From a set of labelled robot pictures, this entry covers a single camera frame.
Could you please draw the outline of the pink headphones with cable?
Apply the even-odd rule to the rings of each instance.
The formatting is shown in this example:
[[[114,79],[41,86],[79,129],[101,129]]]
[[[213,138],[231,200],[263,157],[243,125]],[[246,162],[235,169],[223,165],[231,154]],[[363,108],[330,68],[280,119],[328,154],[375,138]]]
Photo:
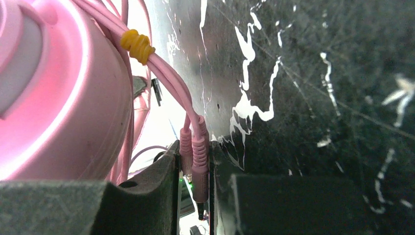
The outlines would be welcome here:
[[[98,0],[0,3],[0,178],[127,178],[149,87],[133,97],[130,60],[165,85],[186,111],[180,153],[193,198],[208,199],[206,124],[177,72],[151,39]]]

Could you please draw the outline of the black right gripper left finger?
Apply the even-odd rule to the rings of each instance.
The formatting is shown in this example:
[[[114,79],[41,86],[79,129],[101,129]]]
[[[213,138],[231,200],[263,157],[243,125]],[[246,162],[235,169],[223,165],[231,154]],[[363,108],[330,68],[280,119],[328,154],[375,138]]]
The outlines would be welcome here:
[[[108,181],[0,184],[3,235],[176,235],[179,142],[116,186]]]

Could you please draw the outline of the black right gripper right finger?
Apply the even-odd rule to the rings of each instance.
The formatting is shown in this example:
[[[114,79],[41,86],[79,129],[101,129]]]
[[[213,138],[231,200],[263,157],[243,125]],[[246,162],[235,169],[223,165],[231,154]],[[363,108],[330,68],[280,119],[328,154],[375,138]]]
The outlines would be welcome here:
[[[212,235],[412,235],[415,211],[372,211],[350,180],[242,172],[210,143]]]

